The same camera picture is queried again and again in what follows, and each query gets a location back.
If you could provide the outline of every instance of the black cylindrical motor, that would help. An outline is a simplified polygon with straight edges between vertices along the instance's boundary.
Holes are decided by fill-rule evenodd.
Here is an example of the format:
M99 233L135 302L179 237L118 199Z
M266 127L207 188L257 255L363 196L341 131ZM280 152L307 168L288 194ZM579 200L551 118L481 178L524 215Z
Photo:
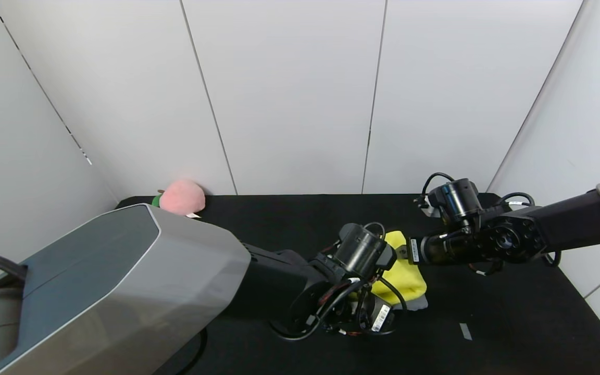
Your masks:
M478 190L467 178L451 181L428 194L429 204L441 210L448 227L464 226L464 220L483 211L478 201Z
M370 278L378 268L377 260L386 242L362 226L349 223L340 230L340 247L333 259L349 273L360 278Z

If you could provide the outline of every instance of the white sticker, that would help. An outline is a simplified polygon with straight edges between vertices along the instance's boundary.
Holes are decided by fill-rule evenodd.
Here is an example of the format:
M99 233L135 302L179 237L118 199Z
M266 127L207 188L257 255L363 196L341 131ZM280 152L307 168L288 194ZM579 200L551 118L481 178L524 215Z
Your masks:
M379 310L379 315L377 315L377 319L374 321L374 325L372 325L372 330L374 332L379 332L379 330L381 330L381 326L385 322L386 317L388 317L388 311L390 311L390 306L381 306L381 309Z
M414 261L420 261L418 257L418 243L415 238L411 238L411 256L414 257Z

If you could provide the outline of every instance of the white tape mark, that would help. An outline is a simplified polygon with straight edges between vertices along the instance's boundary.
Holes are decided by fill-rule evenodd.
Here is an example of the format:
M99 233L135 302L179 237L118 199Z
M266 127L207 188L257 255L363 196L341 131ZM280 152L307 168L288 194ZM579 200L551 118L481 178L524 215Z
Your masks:
M414 257L414 261L420 261L420 258L418 258L418 243L415 238L411 238L411 256Z
M460 323L460 329L462 330L462 335L465 337L465 340L473 341L471 338L471 332L469 332L469 327L467 327L467 323Z
M381 309L379 310L379 315L377 315L377 318L374 321L374 324L372 325L372 330L374 332L379 332L379 330L381 330L381 326L383 325L386 317L388 316L388 311L390 311L390 306L381 306Z

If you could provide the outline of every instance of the white wall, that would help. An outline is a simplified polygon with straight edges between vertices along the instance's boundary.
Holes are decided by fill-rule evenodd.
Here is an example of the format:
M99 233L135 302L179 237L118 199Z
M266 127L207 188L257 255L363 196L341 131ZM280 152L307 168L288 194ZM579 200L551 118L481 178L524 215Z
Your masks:
M0 15L118 199L178 178L235 193L179 0L1 0Z
M528 192L543 205L599 182L600 1L589 1L490 190ZM565 252L561 268L590 294L600 285L600 245ZM587 301L600 317L600 289Z
M22 261L115 204L0 22L0 254Z
M436 171L485 190L580 4L389 0L364 192L418 192Z
M484 188L579 4L0 0L0 15L121 199L180 177L406 193L441 170Z
M240 194L363 183L384 0L183 0Z

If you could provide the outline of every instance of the wall seam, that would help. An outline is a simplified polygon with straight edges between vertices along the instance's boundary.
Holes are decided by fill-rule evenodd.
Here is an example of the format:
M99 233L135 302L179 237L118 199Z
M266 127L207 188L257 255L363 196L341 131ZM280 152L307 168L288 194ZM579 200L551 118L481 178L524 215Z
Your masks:
M374 77L374 94L372 95L372 112L369 115L369 131L367 132L367 148L365 149L365 167L362 170L362 185L360 194L365 192L365 176L367 175L367 157L369 157L369 143L372 139L372 121L374 120L374 103L377 100L377 86L379 85L379 67L381 67L381 51L383 50L383 32L385 31L385 19L388 15L388 0L383 5L383 21L381 22L381 40L379 41L379 57L377 59L377 73Z
M22 50L20 50L20 47L17 45L17 42L15 41L15 38L13 37L13 34L10 33L10 30L9 30L7 24L5 23L4 19L2 18L2 15L0 15L0 21L4 25L4 29L6 29L6 33L8 33L10 40L12 41L12 43L14 44L14 46L17 49L18 53L22 57L22 61L24 61L24 64L27 66L27 69L29 69L29 72L31 73L31 76L34 78L34 81L36 81L36 84L41 89L41 92L45 96L45 99L48 100L48 103L50 103L50 106L52 107L53 111L55 112L55 114L59 118L59 121L61 121L62 125L64 125L64 128L66 129L67 133L69 133L69 136L72 138L73 142L76 144L76 147L78 147L78 150L85 157L86 162L88 164L90 164L90 166L93 166L93 163L92 163L90 157L86 154L86 152L84 151L83 147L80 145L80 143L76 139L76 136L73 135L73 132L66 125L66 122L64 122L64 118L59 114L59 111L57 111L57 107L55 107L55 104L50 99L50 96L48 96L47 92L45 92L45 89L43 88L43 85L41 85L39 79L36 77L36 73L34 73L33 69L31 69L31 66L29 66L29 62L27 62L27 58L24 57L24 54L22 53ZM103 175L103 172L101 171L100 168L96 168L96 170L97 170L98 175L100 175L100 177L102 178L102 180L104 182L104 185L105 185L105 188L108 190L108 193L110 194L110 197L112 197L112 201L114 201L115 204L117 204L119 202L119 199L117 199L117 196L115 195L115 192L112 190L112 187L110 187L110 184L108 183L108 180L105 178L105 176Z
M201 60L198 58L198 50L193 42L193 34L191 33L191 27L189 26L189 19L186 17L186 9L184 8L184 2L179 1L179 6L182 8L182 16L184 17L184 23L186 25L186 31L189 34L189 40L191 42L191 49L193 49L193 55L196 58L196 64L198 64L198 72L201 74L201 80L203 81L203 88L205 89L205 95L207 95L207 102L210 104L210 111L212 112L212 118L215 122L215 128L217 128L217 135L219 135L219 142L221 142L221 149L223 150L224 159L226 159L226 166L228 167L228 173L231 175L231 181L233 182L233 190L235 194L238 194L238 187L235 185L235 177L233 176L233 169L231 169L231 163L228 160L228 154L226 152L226 146L223 144L223 137L221 136L221 130L219 129L219 123L217 123L217 115L215 114L214 106L212 105L212 98L210 98L210 92L207 91L207 83L205 83L205 75L203 74L203 66L201 66Z
M526 128L527 124L529 123L529 119L531 118L531 114L534 111L534 108L536 107L536 105L538 104L539 99L543 96L543 93L545 92L545 90L547 88L547 84L551 80L551 77L552 77L555 69L557 68L557 63L559 62L559 60L561 59L561 57L564 55L567 43L569 42L569 39L571 38L571 36L574 33L574 30L576 29L576 24L578 23L579 18L581 17L581 15L584 13L583 9L585 8L585 5L586 5L586 3L588 1L589 0L583 0L580 3L580 7L578 8L578 12L576 12L576 17L573 19L573 22L571 23L571 26L569 27L569 31L566 33L566 38L564 38L564 42L562 43L561 47L559 48L559 52L557 53L557 57L555 57L555 61L553 61L552 66L550 66L550 70L548 71L548 75L545 77L545 80L543 81L543 85L541 85L539 93L536 95L536 98L534 99L534 102L531 104L531 107L529 107L529 111L527 112L527 115L524 117L524 120L522 121L522 124L520 125L519 130L515 134L515 138L510 143L510 147L509 147L508 151L506 152L506 155L502 159L502 163L499 164L499 167L497 168L497 171L495 172L495 175L492 177L492 180L490 180L490 184L488 184L486 192L491 192L492 185L495 182L495 180L497 180L497 176L502 172L502 167L504 166L504 164L506 164L507 159L509 159L509 157L511 155L511 152L512 152L512 150L515 147L515 143L518 142L518 140L520 138L520 135L524 131L524 128Z

